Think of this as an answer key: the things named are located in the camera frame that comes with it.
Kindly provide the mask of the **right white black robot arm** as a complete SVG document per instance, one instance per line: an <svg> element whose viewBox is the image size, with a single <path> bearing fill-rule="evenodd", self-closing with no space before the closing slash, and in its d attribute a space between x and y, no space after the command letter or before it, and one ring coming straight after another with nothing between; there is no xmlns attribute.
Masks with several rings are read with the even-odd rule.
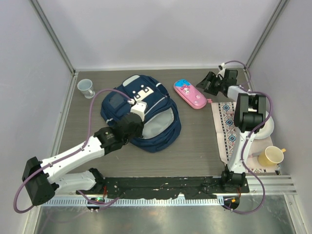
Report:
<svg viewBox="0 0 312 234"><path fill-rule="evenodd" d="M264 127L270 114L266 114L267 100L265 94L246 90L237 85L237 70L221 69L218 74L209 72L196 85L205 93L216 96L222 93L225 97L236 102L234 111L234 126L236 140L234 152L221 174L220 187L230 193L245 184L247 159L256 134Z"/></svg>

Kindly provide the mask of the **pink cartoon pencil case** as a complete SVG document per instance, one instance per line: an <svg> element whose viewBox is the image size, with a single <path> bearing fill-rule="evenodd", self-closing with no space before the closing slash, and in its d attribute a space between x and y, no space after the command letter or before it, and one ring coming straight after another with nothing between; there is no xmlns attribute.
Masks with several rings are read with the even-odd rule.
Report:
<svg viewBox="0 0 312 234"><path fill-rule="evenodd" d="M206 106L207 99L190 82L180 79L174 83L174 90L193 109L201 109Z"/></svg>

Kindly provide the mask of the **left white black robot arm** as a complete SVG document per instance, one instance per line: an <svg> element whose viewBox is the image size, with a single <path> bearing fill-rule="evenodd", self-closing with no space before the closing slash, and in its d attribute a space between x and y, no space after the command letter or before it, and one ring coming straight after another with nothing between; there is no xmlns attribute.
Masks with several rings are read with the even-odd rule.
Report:
<svg viewBox="0 0 312 234"><path fill-rule="evenodd" d="M34 206L49 201L57 192L82 190L100 194L104 188L103 175L95 168L72 174L74 168L95 158L119 150L129 140L142 135L144 114L128 113L112 127L104 127L87 141L57 156L39 161L36 157L26 163L22 181Z"/></svg>

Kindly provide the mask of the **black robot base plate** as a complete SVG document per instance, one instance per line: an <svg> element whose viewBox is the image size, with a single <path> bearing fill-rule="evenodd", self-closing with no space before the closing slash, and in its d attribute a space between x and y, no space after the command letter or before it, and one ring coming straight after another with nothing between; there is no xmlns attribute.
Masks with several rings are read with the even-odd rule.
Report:
<svg viewBox="0 0 312 234"><path fill-rule="evenodd" d="M85 195L106 195L109 199L176 199L183 194L185 199L215 198L217 194L249 193L248 182L241 186L220 182L213 176L189 177L107 177L98 190L80 189Z"/></svg>

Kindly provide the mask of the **navy blue student backpack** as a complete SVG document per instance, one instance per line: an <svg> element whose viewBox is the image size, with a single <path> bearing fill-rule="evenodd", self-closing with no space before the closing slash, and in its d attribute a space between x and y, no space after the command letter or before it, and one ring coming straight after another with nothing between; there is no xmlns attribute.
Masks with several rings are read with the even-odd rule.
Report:
<svg viewBox="0 0 312 234"><path fill-rule="evenodd" d="M180 135L181 122L176 103L161 82L146 75L127 78L116 90L135 101L146 102L142 137L130 142L150 153L170 146ZM109 126L129 113L131 105L123 95L110 92L102 101L100 115Z"/></svg>

